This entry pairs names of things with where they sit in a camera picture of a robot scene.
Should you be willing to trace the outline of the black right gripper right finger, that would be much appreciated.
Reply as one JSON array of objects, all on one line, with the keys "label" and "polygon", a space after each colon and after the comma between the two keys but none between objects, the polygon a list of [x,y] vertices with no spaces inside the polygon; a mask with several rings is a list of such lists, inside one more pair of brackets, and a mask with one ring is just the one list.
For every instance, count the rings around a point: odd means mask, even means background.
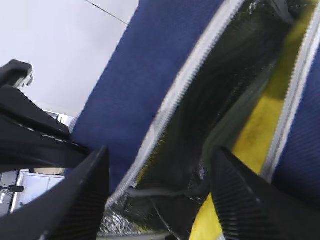
[{"label": "black right gripper right finger", "polygon": [[320,211],[282,193],[225,147],[209,158],[213,205],[226,240],[318,240]]}]

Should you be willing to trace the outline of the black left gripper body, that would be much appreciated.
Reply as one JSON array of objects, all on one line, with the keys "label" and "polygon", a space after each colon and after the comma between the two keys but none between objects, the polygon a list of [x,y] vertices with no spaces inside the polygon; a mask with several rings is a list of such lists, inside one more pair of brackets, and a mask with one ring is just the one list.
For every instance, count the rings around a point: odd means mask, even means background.
[{"label": "black left gripper body", "polygon": [[90,150],[71,140],[69,128],[19,89],[33,80],[31,64],[12,59],[0,67],[0,171],[75,168]]}]

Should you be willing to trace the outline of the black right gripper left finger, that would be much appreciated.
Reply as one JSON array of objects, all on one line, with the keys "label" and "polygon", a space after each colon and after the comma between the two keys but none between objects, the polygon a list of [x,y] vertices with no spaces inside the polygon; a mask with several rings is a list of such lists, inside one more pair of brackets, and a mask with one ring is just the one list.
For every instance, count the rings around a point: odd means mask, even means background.
[{"label": "black right gripper left finger", "polygon": [[109,192],[109,150],[92,152],[64,180],[1,217],[2,240],[95,240]]}]

